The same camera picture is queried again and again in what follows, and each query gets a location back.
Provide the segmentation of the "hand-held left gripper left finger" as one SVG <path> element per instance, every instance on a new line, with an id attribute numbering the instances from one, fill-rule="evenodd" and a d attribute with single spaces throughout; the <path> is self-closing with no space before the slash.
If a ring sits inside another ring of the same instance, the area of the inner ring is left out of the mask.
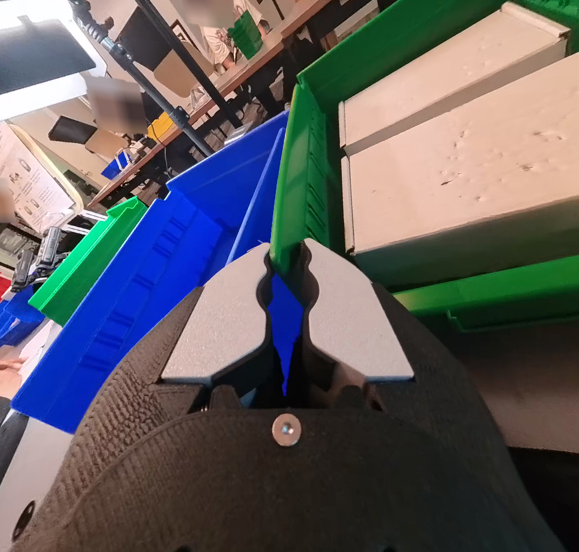
<path id="1" fill-rule="evenodd" d="M 260 244 L 206 282 L 162 381 L 259 387 L 267 380 L 274 367 L 269 251 Z"/>

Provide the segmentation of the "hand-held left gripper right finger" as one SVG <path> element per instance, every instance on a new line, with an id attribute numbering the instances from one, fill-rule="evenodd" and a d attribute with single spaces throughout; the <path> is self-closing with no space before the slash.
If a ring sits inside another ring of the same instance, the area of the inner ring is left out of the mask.
<path id="1" fill-rule="evenodd" d="M 409 382 L 415 372 L 372 282 L 311 238 L 300 245 L 305 371 L 321 398 L 343 388 Z"/>

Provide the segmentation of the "white cardboard box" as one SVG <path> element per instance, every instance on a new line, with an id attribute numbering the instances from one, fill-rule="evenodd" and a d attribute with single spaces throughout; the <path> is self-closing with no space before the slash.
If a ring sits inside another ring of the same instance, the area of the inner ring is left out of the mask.
<path id="1" fill-rule="evenodd" d="M 578 255 L 578 54 L 342 169 L 346 250 L 386 287 Z"/>
<path id="2" fill-rule="evenodd" d="M 339 146 L 352 157 L 563 59 L 572 29 L 514 2 L 338 106 Z"/>

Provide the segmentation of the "green plastic bin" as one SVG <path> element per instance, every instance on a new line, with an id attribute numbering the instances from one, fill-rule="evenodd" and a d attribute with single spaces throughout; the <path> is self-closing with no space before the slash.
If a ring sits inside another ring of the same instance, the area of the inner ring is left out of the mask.
<path id="1" fill-rule="evenodd" d="M 578 0 L 386 0 L 380 15 L 298 74 L 273 212 L 271 260 L 286 275 L 309 237 L 345 255 L 340 101 L 514 1 L 571 31 Z M 487 331 L 578 320 L 578 256 L 394 294 L 430 328 Z"/>
<path id="2" fill-rule="evenodd" d="M 137 197 L 106 212 L 76 245 L 28 303 L 64 326 L 144 216 L 147 206 Z"/>

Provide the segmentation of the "large blue plastic bin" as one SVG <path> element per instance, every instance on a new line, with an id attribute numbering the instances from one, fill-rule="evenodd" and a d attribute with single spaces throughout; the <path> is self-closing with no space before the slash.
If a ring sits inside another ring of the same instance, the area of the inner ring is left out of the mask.
<path id="1" fill-rule="evenodd" d="M 271 241 L 289 111 L 169 181 L 11 401 L 73 434 L 114 368 L 192 290 Z"/>

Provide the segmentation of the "dark handheld device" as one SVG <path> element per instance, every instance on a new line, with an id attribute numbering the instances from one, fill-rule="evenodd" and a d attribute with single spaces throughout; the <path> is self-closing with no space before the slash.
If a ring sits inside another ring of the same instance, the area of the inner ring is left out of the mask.
<path id="1" fill-rule="evenodd" d="M 47 276 L 54 272 L 56 267 L 68 256 L 66 252 L 58 253 L 61 238 L 62 230 L 60 227 L 51 226 L 45 231 L 35 261 L 36 272 L 39 275 Z"/>
<path id="2" fill-rule="evenodd" d="M 19 293 L 33 283 L 34 277 L 31 267 L 35 259 L 34 249 L 25 249 L 19 253 L 16 269 L 11 279 L 12 293 Z"/>

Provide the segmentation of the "small blue basket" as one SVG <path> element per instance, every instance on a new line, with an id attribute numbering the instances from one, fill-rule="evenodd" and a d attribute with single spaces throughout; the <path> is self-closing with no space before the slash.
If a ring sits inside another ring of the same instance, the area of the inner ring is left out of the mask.
<path id="1" fill-rule="evenodd" d="M 122 150 L 112 159 L 112 161 L 105 167 L 101 174 L 106 179 L 113 180 L 115 177 L 120 175 L 120 173 L 123 172 L 130 164 L 131 157 L 126 152 L 126 150 Z"/>

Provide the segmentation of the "small blue plastic bin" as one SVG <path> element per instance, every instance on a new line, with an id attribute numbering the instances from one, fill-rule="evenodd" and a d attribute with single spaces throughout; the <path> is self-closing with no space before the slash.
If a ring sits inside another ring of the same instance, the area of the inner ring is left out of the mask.
<path id="1" fill-rule="evenodd" d="M 45 315 L 28 303 L 32 296 L 28 286 L 1 301 L 1 346 L 17 346 L 44 321 Z"/>

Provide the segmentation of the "yellow box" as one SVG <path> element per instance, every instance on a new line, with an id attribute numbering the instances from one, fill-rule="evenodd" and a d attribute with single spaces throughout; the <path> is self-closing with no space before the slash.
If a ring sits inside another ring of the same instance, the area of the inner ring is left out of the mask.
<path id="1" fill-rule="evenodd" d="M 164 138 L 164 136 L 173 128 L 173 126 L 174 123 L 170 116 L 163 112 L 148 126 L 147 135 L 150 138 L 159 141 Z"/>

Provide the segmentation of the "black light stand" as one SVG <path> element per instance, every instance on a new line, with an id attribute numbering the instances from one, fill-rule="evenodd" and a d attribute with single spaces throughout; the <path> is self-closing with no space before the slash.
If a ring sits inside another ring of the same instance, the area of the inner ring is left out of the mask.
<path id="1" fill-rule="evenodd" d="M 213 150 L 205 142 L 203 136 L 199 134 L 190 124 L 190 117 L 183 107 L 173 107 L 167 99 L 155 88 L 154 85 L 145 77 L 141 71 L 136 68 L 134 58 L 121 45 L 112 41 L 109 37 L 108 30 L 93 18 L 91 14 L 91 5 L 87 0 L 68 0 L 74 12 L 74 18 L 83 31 L 92 37 L 97 43 L 100 43 L 104 49 L 111 55 L 122 69 L 124 69 L 144 91 L 166 112 L 174 124 L 193 142 L 196 148 L 205 156 L 213 154 Z M 184 63 L 186 68 L 196 77 L 203 86 L 210 99 L 224 111 L 229 122 L 240 127 L 241 120 L 238 119 L 234 110 L 228 105 L 222 95 L 218 92 L 214 84 L 204 73 L 199 63 L 187 51 L 184 44 L 172 32 L 170 26 L 163 19 L 162 15 L 150 0 L 134 0 L 137 6 L 145 14 L 146 18 L 152 23 L 153 27 L 159 32 L 163 41 L 170 46 L 170 50 L 177 54 L 178 58 Z"/>

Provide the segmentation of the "tan board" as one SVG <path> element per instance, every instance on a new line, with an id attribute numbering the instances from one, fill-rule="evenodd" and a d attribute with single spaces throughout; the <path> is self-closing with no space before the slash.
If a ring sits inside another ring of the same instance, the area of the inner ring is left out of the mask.
<path id="1" fill-rule="evenodd" d="M 181 43 L 205 75 L 208 77 L 213 75 L 214 65 L 194 45 L 184 41 Z M 191 91 L 199 85 L 198 79 L 173 50 L 170 50 L 155 68 L 153 76 L 160 84 L 182 99 L 189 97 Z"/>
<path id="2" fill-rule="evenodd" d="M 111 162 L 120 151 L 127 147 L 127 141 L 112 132 L 97 128 L 84 143 L 84 147 L 89 152 Z"/>

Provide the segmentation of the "small green bin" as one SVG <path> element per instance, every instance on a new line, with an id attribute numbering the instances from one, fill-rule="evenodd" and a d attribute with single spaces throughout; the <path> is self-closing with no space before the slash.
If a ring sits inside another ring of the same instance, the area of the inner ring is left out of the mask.
<path id="1" fill-rule="evenodd" d="M 249 11 L 244 11 L 228 28 L 228 36 L 247 59 L 252 59 L 262 47 L 263 38 Z"/>

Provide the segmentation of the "wooden background table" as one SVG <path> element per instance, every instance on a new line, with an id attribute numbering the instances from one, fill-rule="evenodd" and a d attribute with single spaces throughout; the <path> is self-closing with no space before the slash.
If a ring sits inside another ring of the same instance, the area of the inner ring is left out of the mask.
<path id="1" fill-rule="evenodd" d="M 273 30 L 270 35 L 264 39 L 258 53 L 249 61 L 244 60 L 231 70 L 227 70 L 214 83 L 215 88 L 222 98 L 234 91 L 235 88 L 242 85 L 247 79 L 253 76 L 266 62 L 273 59 L 283 49 L 283 46 L 289 43 L 291 35 L 298 32 L 302 27 L 308 25 L 315 15 L 319 14 L 332 1 L 335 0 L 300 0 L 293 11 L 289 14 L 288 20 L 281 22 L 280 31 Z M 118 198 L 110 198 L 114 192 L 126 181 L 132 181 L 137 174 L 144 171 L 145 166 L 153 158 L 163 151 L 164 146 L 173 142 L 182 131 L 176 124 L 172 125 L 166 132 L 160 135 L 160 141 L 149 150 L 144 157 L 138 158 L 136 163 L 130 163 L 125 170 L 116 176 L 108 185 L 106 185 L 90 202 L 87 209 L 95 208 L 98 204 L 109 208 L 119 201 Z"/>

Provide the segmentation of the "studio light panel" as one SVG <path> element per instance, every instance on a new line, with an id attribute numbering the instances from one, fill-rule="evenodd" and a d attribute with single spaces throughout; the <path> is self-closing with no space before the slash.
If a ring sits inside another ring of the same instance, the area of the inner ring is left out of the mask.
<path id="1" fill-rule="evenodd" d="M 87 93 L 106 75 L 87 0 L 1 0 L 1 121 Z"/>

